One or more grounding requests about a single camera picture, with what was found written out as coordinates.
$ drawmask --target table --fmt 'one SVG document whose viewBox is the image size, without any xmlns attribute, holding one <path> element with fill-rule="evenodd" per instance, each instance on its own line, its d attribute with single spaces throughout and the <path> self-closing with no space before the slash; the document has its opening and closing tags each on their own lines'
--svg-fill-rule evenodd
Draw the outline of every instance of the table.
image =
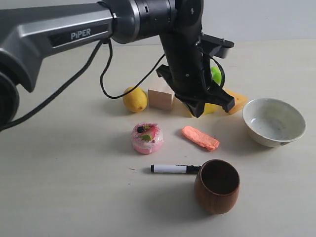
<svg viewBox="0 0 316 237">
<path fill-rule="evenodd" d="M 45 59 L 36 89 L 19 88 L 25 114 L 86 62 L 92 45 Z M 162 55 L 162 47 L 116 47 L 105 77 L 111 95 L 134 85 Z M 220 60 L 226 88 L 249 96 L 274 97 L 299 109 L 307 133 L 290 145 L 268 149 L 246 134 L 241 112 L 219 110 L 186 116 L 146 109 L 130 114 L 122 100 L 105 98 L 99 75 L 104 46 L 90 69 L 51 105 L 26 123 L 0 134 L 1 237 L 297 237 L 316 234 L 316 40 L 237 43 Z M 142 85 L 146 89 L 155 74 Z M 129 134 L 135 124 L 157 122 L 163 148 L 136 153 Z M 205 152 L 179 131 L 194 126 L 220 140 Z M 241 189 L 229 213 L 208 216 L 193 194 L 195 176 L 151 175 L 151 164 L 230 162 Z"/>
</svg>

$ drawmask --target white bowl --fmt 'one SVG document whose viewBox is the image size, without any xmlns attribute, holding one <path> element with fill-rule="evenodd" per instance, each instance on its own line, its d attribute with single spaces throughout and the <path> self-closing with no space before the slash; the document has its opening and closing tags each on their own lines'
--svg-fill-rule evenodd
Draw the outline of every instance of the white bowl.
<svg viewBox="0 0 316 237">
<path fill-rule="evenodd" d="M 293 106 L 270 98 L 250 101 L 242 110 L 250 137 L 267 147 L 297 141 L 306 131 L 306 122 Z"/>
</svg>

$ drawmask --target yellow lemon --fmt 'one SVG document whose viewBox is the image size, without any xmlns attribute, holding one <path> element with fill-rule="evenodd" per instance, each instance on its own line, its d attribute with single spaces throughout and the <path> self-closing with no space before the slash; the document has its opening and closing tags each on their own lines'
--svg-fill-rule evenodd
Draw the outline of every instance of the yellow lemon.
<svg viewBox="0 0 316 237">
<path fill-rule="evenodd" d="M 124 93 L 130 91 L 133 87 L 129 87 L 125 90 Z M 131 93 L 123 97 L 124 105 L 128 110 L 138 113 L 146 109 L 148 104 L 147 94 L 143 91 L 142 88 L 138 87 L 133 90 Z"/>
</svg>

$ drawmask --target brown wooden cup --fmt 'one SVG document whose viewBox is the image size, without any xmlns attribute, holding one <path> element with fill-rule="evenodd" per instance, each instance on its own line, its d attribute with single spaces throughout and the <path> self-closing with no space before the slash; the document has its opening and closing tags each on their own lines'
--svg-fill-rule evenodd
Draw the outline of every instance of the brown wooden cup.
<svg viewBox="0 0 316 237">
<path fill-rule="evenodd" d="M 239 174 L 223 160 L 206 162 L 197 174 L 195 195 L 200 206 L 210 214 L 224 214 L 235 205 L 239 195 Z"/>
</svg>

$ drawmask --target marker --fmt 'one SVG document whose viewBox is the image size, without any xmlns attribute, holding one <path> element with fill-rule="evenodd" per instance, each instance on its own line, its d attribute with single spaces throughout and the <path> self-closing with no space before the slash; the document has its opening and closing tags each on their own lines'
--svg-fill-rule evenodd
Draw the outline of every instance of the marker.
<svg viewBox="0 0 316 237">
<path fill-rule="evenodd" d="M 194 165 L 169 165 L 169 164 L 152 165 L 152 173 L 197 174 L 200 169 L 201 169 L 201 166 L 194 166 Z"/>
</svg>

